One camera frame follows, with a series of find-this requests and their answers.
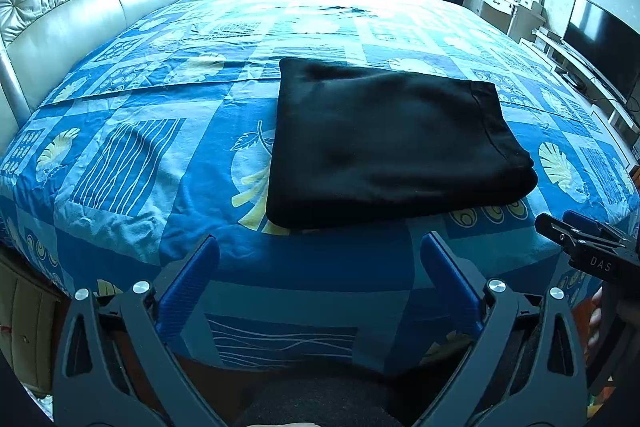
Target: headboard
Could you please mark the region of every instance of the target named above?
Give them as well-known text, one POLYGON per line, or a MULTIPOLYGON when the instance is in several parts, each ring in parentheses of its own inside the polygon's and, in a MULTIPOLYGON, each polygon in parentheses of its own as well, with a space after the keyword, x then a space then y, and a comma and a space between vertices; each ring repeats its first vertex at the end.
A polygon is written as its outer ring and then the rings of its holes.
POLYGON ((73 65, 177 0, 0 0, 0 158, 73 65))

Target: metal screw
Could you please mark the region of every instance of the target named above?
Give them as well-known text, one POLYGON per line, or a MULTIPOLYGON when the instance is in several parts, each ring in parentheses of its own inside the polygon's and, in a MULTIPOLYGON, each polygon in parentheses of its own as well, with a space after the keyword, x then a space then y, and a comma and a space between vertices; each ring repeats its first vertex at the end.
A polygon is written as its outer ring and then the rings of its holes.
POLYGON ((554 299, 561 301, 564 299, 564 292, 560 288, 553 287, 549 290, 549 295, 551 295, 554 299))
POLYGON ((133 293, 146 293, 151 288, 147 281, 139 281, 133 285, 133 293))
POLYGON ((507 289, 507 285, 499 279, 489 281, 489 289, 496 293, 502 293, 507 289))
POLYGON ((89 296, 89 290, 87 288, 80 288, 76 292, 76 300, 84 301, 89 296))

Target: bedspread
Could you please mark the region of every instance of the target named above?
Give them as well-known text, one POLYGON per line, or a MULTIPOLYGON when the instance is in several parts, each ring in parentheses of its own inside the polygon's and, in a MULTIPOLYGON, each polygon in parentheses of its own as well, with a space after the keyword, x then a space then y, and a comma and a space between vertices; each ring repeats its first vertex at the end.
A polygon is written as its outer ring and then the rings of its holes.
POLYGON ((181 0, 77 64, 0 163, 6 234, 70 295, 151 280, 212 233, 219 268, 171 345, 237 369, 323 356, 396 375, 429 360, 458 336, 420 263, 431 230, 486 276, 539 294, 555 283, 574 304, 596 282, 536 234, 535 216, 570 208, 635 233, 639 204, 574 94, 438 0, 181 0), (270 223, 278 62, 289 56, 493 82, 538 187, 504 207, 370 226, 270 223))

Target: blue gripper pad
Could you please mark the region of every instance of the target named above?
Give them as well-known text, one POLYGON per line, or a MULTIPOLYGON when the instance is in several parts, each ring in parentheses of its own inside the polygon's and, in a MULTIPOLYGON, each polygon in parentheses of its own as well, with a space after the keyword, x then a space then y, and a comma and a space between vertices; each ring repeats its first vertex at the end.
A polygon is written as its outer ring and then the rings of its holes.
POLYGON ((156 331, 163 342, 182 331, 219 261, 218 243, 209 236, 164 292, 156 320, 156 331))
POLYGON ((574 229, 578 229, 581 232, 588 233, 594 237, 600 237, 600 224, 582 214, 578 214, 572 210, 568 210, 562 216, 562 220, 574 229))
POLYGON ((458 331, 477 340, 483 328, 482 302, 456 265, 453 253, 428 233, 422 238, 420 259, 458 331))

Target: television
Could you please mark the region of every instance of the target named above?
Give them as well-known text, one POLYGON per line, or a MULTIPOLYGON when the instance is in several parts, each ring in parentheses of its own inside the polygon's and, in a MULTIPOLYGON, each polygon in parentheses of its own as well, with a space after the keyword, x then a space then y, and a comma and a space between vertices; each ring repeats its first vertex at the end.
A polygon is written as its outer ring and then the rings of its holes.
POLYGON ((575 0, 563 41, 626 103, 640 80, 640 34, 589 0, 575 0))

